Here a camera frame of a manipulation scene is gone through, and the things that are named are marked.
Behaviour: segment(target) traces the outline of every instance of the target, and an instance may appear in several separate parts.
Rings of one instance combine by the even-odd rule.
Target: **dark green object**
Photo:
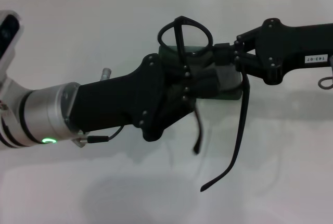
[[[177,50],[176,46],[169,46],[173,50]],[[186,52],[196,52],[202,49],[202,47],[197,46],[186,46]],[[188,59],[188,63],[191,67],[192,72],[195,74],[202,68],[201,64],[205,63],[209,60],[213,55],[212,51],[208,51],[204,53],[200,57],[193,57]],[[172,64],[172,65],[180,65],[178,54],[170,51],[167,48],[160,46],[159,48],[159,56],[161,57],[164,63]],[[211,64],[205,69],[216,69],[217,76],[219,77],[219,82],[221,85],[221,90],[230,90],[241,84],[241,75],[236,71],[234,65],[226,65],[226,66],[216,66],[215,64]],[[242,90],[237,89],[231,92],[222,92],[219,96],[209,98],[209,99],[218,99],[218,100],[239,100],[242,95]]]

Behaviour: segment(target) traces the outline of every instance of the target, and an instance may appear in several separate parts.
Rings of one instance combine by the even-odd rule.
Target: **screw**
[[[100,80],[101,81],[108,80],[108,79],[110,79],[110,76],[111,76],[111,69],[104,68],[103,71],[102,71],[102,75],[100,77]]]
[[[2,37],[4,38],[4,39],[8,39],[8,38],[10,38],[10,32],[9,31],[7,31],[7,30],[5,30],[5,29],[3,29],[2,31],[1,31],[1,35],[2,35]]]

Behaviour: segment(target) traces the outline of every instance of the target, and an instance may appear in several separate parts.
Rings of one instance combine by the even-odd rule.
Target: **green indicator light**
[[[52,143],[56,143],[57,141],[54,140],[54,139],[51,139],[51,138],[44,138],[44,139],[42,140],[42,142],[43,142],[43,143],[50,143],[50,142],[52,142]]]

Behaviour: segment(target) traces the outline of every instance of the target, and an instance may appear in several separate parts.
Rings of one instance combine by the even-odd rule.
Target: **cable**
[[[329,63],[331,65],[331,68],[332,68],[332,73],[333,73],[333,56],[331,56],[329,58]],[[322,83],[323,81],[326,81],[326,80],[332,80],[332,85],[330,86],[323,86]],[[330,90],[330,89],[333,89],[333,77],[324,77],[324,78],[321,78],[319,81],[318,81],[318,86],[319,88],[323,89],[323,90]]]
[[[88,143],[98,143],[98,142],[108,142],[115,138],[122,130],[124,126],[121,126],[112,136],[100,136],[100,135],[90,135],[87,137]]]
[[[242,97],[242,101],[241,101],[239,125],[238,125],[235,149],[234,149],[234,154],[233,154],[232,160],[231,160],[229,166],[227,167],[227,169],[222,174],[220,174],[218,177],[216,177],[215,179],[211,180],[210,182],[206,183],[205,185],[203,185],[201,187],[201,189],[200,189],[201,192],[207,190],[208,188],[213,186],[215,183],[217,183],[219,180],[221,180],[223,177],[225,177],[230,172],[230,170],[233,168],[233,166],[236,162],[238,152],[240,149],[240,145],[241,145],[241,140],[242,140],[243,133],[244,133],[246,115],[247,115],[247,111],[248,111],[249,98],[250,98],[249,78],[244,72],[242,72],[241,74],[243,77],[243,82],[242,82],[243,97]]]
[[[109,137],[108,141],[110,141],[113,138],[115,138],[120,133],[120,131],[123,130],[123,128],[124,128],[124,126],[121,126],[112,136]]]

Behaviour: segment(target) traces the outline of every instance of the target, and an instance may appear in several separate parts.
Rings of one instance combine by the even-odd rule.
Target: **white label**
[[[314,55],[314,56],[305,56],[305,63],[322,63],[327,61],[328,55]]]

